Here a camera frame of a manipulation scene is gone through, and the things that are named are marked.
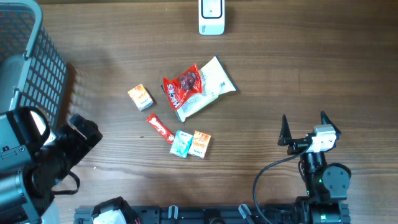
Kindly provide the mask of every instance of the gray basket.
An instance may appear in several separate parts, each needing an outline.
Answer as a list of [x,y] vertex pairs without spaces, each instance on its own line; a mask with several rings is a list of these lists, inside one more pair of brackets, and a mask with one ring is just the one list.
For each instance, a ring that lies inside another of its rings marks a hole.
[[68,72],[33,0],[0,0],[0,113],[43,108],[54,129]]

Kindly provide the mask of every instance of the snack packet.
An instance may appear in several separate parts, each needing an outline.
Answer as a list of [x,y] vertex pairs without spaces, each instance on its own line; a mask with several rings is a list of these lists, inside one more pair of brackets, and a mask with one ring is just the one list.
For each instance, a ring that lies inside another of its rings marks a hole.
[[178,130],[175,134],[175,139],[172,144],[172,148],[170,149],[170,153],[182,158],[186,158],[191,143],[192,135]]
[[238,90],[224,71],[217,55],[201,68],[199,74],[203,93],[193,95],[176,111],[181,122],[213,102],[219,95]]
[[169,131],[166,126],[160,122],[160,119],[156,116],[156,114],[152,113],[147,118],[147,122],[152,125],[156,129],[156,131],[163,136],[164,139],[170,144],[173,144],[174,135],[171,131]]
[[172,109],[179,109],[192,95],[202,93],[197,65],[192,65],[173,80],[163,77],[163,86]]
[[140,111],[154,104],[153,99],[142,84],[132,88],[127,93]]
[[195,131],[195,133],[193,133],[193,141],[191,147],[189,148],[188,154],[204,159],[207,145],[209,145],[210,142],[210,137],[211,136],[209,134]]

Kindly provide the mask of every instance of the red stick packet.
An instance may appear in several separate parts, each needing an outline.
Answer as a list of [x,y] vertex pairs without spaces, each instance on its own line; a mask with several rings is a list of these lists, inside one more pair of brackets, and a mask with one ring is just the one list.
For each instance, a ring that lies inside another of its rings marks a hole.
[[170,144],[173,144],[174,141],[174,134],[169,131],[166,126],[162,124],[160,119],[156,116],[156,114],[152,113],[147,118],[147,122],[152,125],[156,129],[156,131],[163,136],[164,139]]
[[193,94],[202,93],[197,65],[192,65],[173,80],[163,77],[163,86],[173,110],[179,109]]

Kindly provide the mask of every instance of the teal packet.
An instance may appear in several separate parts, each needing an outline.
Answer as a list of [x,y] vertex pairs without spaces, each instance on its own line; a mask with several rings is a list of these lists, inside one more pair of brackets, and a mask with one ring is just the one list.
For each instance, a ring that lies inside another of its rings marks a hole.
[[175,134],[175,138],[172,144],[172,148],[170,149],[170,153],[176,156],[186,158],[189,147],[191,146],[193,136],[191,134],[185,133],[181,130],[178,130]]

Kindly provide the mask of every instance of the wooden table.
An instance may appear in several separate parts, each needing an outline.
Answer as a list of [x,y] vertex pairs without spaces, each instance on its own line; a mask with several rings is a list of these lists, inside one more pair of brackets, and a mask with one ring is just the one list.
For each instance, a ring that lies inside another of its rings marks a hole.
[[[325,110],[342,130],[326,155],[353,172],[353,223],[398,218],[398,4],[394,1],[228,2],[226,32],[198,33],[196,2],[42,6],[44,26],[71,75],[65,117],[95,121],[103,140],[73,171],[80,191],[59,196],[62,222],[74,209],[123,196],[131,205],[252,205],[255,175],[287,157],[281,117],[301,138]],[[160,88],[194,63],[219,55],[239,92],[219,97],[182,124]],[[140,112],[127,95],[142,83],[156,104]],[[146,123],[211,135],[204,160],[169,154]],[[74,187],[65,179],[60,188]],[[261,203],[305,195],[297,160],[266,172]]]

